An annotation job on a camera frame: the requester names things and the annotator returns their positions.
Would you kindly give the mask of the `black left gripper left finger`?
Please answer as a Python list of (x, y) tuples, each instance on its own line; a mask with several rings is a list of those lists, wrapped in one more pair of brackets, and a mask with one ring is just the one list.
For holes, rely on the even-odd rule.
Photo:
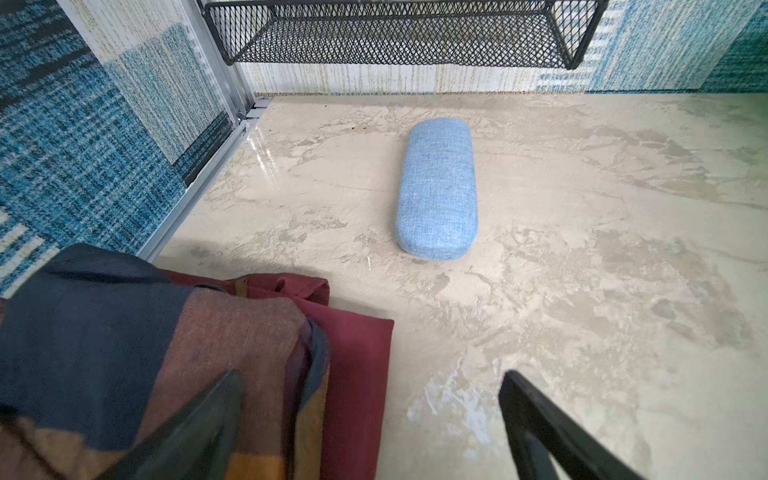
[(102, 479), (222, 479), (237, 437), (243, 379), (229, 370), (112, 465)]

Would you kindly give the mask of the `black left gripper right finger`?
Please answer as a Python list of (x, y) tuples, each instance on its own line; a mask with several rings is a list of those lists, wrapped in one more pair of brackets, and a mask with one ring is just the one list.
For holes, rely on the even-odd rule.
[(510, 451), (520, 479), (638, 479), (520, 372), (504, 374), (498, 394)]

